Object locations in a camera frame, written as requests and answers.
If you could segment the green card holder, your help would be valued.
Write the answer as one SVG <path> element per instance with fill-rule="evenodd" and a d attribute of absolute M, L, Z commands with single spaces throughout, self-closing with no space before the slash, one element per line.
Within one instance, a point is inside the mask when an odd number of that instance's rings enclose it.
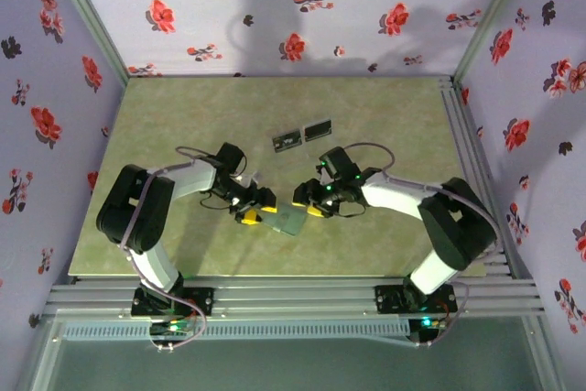
<path fill-rule="evenodd" d="M 289 203 L 279 203 L 275 212 L 259 212 L 262 224 L 273 231 L 294 237 L 300 234 L 308 217 L 300 207 Z"/>

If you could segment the small green-lit circuit board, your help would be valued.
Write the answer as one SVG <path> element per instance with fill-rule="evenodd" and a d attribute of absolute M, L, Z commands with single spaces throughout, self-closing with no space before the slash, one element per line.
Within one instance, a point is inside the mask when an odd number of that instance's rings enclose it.
<path fill-rule="evenodd" d="M 431 317 L 409 319 L 408 324 L 407 338 L 418 347 L 430 347 L 438 342 L 448 329 L 444 320 Z"/>
<path fill-rule="evenodd" d="M 159 348 L 171 348 L 186 341 L 195 332 L 195 320 L 169 320 L 154 322 L 149 329 L 151 342 Z"/>

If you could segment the aluminium front frame rail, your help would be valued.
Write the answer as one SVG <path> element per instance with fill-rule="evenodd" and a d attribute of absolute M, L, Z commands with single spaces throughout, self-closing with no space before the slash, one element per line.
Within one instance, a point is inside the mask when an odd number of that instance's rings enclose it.
<path fill-rule="evenodd" d="M 374 287 L 399 285 L 390 277 L 196 277 L 190 288 L 213 288 L 212 320 L 373 319 Z M 86 277 L 52 288 L 46 316 L 95 314 L 122 319 L 130 314 L 132 277 Z M 453 284 L 465 318 L 541 316 L 545 307 L 530 279 L 466 277 Z"/>

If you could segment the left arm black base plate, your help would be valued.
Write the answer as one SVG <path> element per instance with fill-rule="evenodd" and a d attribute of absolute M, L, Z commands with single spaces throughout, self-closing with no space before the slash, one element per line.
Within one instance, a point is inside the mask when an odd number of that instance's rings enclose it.
<path fill-rule="evenodd" d="M 199 307 L 205 316 L 212 314 L 214 303 L 213 288 L 184 288 L 180 297 Z M 195 310 L 175 299 L 169 299 L 154 290 L 139 286 L 133 297 L 130 314 L 132 317 L 174 317 L 185 318 L 195 313 Z"/>

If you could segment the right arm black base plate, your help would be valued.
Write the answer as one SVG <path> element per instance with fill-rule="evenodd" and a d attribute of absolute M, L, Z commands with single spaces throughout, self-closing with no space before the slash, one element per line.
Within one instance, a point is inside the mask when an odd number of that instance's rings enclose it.
<path fill-rule="evenodd" d="M 412 286 L 375 286 L 374 303 L 379 314 L 451 314 L 458 310 L 454 289 L 450 285 L 442 285 L 428 295 Z"/>

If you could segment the aluminium side frame rail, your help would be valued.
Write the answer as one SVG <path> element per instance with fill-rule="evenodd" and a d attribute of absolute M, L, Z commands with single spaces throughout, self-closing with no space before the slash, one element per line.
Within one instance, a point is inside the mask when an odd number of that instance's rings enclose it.
<path fill-rule="evenodd" d="M 461 100 L 460 86 L 454 85 L 450 81 L 441 81 L 439 91 L 450 123 L 463 175 L 499 227 L 497 243 L 490 245 L 489 250 L 484 252 L 480 261 L 486 266 L 495 266 L 497 263 L 506 264 L 508 271 L 504 273 L 505 277 L 532 279 L 530 271 L 516 249 L 516 244 L 505 220 L 505 212 L 501 209 L 496 197 L 481 139 L 476 134 L 476 126 L 473 123 L 471 112 Z"/>

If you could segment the aluminium corner post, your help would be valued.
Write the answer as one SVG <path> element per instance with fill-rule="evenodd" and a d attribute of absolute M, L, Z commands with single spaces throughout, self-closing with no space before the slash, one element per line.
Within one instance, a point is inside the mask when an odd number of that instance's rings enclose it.
<path fill-rule="evenodd" d="M 483 18 L 479 26 L 474 31 L 470 44 L 465 50 L 461 61 L 452 76 L 453 84 L 461 82 L 470 70 L 472 63 L 481 50 L 482 44 L 489 37 L 491 26 L 496 22 L 507 2 L 508 0 L 491 0 L 486 11 L 483 13 Z"/>
<path fill-rule="evenodd" d="M 81 15 L 86 27 L 90 30 L 94 41 L 106 57 L 109 66 L 114 70 L 118 80 L 126 86 L 130 80 L 130 75 L 92 0 L 71 1 Z"/>

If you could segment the aluminium lower frame bar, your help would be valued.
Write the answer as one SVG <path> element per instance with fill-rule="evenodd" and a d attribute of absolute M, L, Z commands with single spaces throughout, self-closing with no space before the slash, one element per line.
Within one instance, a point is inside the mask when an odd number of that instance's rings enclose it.
<path fill-rule="evenodd" d="M 527 315 L 521 321 L 540 391 L 569 391 L 546 318 Z"/>
<path fill-rule="evenodd" d="M 60 353 L 65 323 L 60 317 L 49 317 L 41 321 L 37 330 L 23 372 L 18 379 L 16 391 L 49 391 Z"/>

